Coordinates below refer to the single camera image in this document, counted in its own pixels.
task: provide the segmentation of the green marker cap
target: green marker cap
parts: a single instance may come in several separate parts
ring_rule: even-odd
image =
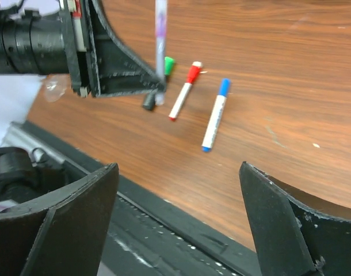
[[[171,70],[173,69],[174,63],[176,62],[174,59],[171,57],[166,56],[164,58],[164,63],[165,63],[165,75],[169,76],[171,73]]]

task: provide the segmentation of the black cylinder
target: black cylinder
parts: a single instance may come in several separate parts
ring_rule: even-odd
[[[0,23],[0,74],[67,74],[59,20],[24,17]]]

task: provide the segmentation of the white wall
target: white wall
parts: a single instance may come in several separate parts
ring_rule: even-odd
[[[20,0],[0,0],[2,7]],[[26,0],[25,8],[39,9],[40,14],[54,12],[59,8],[56,0]],[[12,121],[25,120],[41,86],[42,77],[36,75],[0,76],[0,145]]]

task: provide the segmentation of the green marker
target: green marker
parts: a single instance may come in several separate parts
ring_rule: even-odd
[[[166,80],[168,80],[175,63],[176,61],[169,56],[166,56],[164,58],[164,65],[165,65],[164,74],[165,74]],[[142,107],[145,108],[146,110],[152,111],[155,107],[155,95],[156,93],[147,94],[143,99]]]

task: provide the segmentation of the wooden tabletop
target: wooden tabletop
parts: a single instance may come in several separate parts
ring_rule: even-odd
[[[246,160],[351,208],[351,1],[169,1],[166,102],[40,93],[29,120],[254,248],[239,186]],[[106,0],[118,35],[152,66],[154,1]],[[204,63],[176,122],[168,118],[192,62]],[[232,88],[210,153],[201,151],[222,78]]]

